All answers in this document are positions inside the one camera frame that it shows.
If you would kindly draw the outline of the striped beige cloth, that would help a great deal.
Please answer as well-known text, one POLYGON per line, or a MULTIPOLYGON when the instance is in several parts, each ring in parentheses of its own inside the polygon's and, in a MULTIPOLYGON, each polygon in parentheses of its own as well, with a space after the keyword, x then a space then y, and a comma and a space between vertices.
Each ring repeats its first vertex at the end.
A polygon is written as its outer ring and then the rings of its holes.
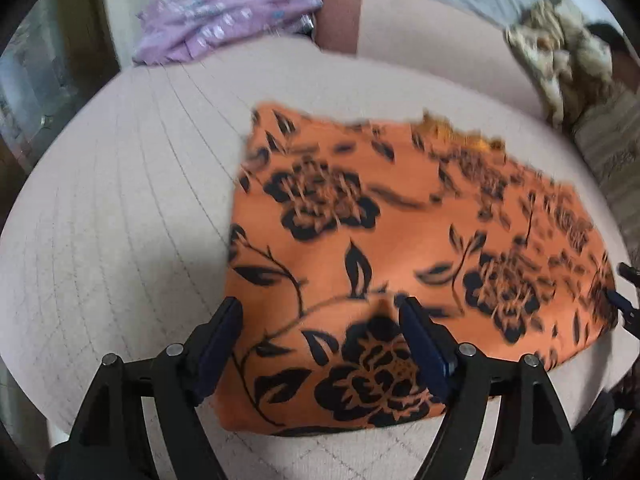
POLYGON ((639 232, 639 96, 616 82, 576 122, 574 142, 626 237, 639 232))

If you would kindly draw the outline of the orange black floral garment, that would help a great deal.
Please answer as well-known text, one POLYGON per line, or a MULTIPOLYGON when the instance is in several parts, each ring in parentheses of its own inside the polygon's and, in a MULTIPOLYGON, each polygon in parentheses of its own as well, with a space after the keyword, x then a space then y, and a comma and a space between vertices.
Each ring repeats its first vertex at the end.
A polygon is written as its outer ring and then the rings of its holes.
POLYGON ((282 436, 434 416, 401 298, 492 358, 552 368, 615 326, 613 284, 575 189, 501 142, 433 116, 338 122, 260 104, 224 284, 243 329, 214 408, 224 429, 282 436))

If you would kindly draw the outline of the dark wooden glass door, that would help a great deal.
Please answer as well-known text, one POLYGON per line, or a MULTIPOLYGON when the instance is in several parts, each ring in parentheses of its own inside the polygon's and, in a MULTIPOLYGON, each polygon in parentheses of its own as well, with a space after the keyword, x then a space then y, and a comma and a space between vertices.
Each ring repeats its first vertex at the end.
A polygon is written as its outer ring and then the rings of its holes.
POLYGON ((119 67, 103 0, 1 0, 1 214, 119 67))

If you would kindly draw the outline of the pink bolster with brown end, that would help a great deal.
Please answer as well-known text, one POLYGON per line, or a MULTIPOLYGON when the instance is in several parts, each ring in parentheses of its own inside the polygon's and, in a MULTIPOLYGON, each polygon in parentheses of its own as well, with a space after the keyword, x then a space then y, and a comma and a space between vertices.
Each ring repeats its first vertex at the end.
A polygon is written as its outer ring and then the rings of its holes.
POLYGON ((322 0, 316 45, 445 78, 541 119, 540 97, 484 18, 438 0, 322 0))

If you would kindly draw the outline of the cream floral crumpled cloth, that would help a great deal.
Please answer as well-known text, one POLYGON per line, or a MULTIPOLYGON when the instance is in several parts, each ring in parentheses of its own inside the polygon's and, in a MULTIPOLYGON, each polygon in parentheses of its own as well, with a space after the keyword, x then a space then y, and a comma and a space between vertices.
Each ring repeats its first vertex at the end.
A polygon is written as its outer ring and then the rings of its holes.
POLYGON ((538 0, 504 39, 541 99, 547 122, 568 130, 614 90, 611 49, 573 3, 538 0))

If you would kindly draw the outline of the purple floral cloth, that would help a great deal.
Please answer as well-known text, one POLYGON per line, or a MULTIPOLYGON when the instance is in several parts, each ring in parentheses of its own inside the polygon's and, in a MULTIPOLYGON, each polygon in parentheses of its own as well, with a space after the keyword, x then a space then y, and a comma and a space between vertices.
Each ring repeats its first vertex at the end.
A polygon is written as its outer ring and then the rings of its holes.
POLYGON ((153 0, 138 14, 142 37, 132 60, 189 63, 263 34, 295 34, 321 7, 322 0, 153 0))

